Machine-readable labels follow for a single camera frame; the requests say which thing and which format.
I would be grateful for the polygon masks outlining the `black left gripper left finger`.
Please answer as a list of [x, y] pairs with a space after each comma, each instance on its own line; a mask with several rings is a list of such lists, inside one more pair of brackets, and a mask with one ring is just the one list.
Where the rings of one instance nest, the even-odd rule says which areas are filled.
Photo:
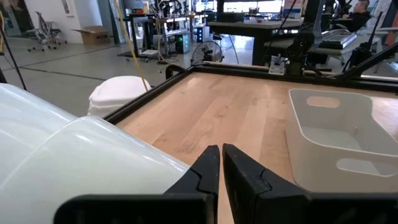
[[219, 183], [220, 150], [208, 146], [162, 194], [78, 196], [58, 208], [54, 222], [216, 223]]

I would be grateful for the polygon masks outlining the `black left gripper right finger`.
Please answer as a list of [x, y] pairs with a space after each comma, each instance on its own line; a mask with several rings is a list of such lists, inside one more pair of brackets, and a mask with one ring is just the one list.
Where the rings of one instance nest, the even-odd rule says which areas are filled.
[[235, 223], [397, 224], [397, 194], [309, 192], [232, 144], [223, 145], [223, 171]]

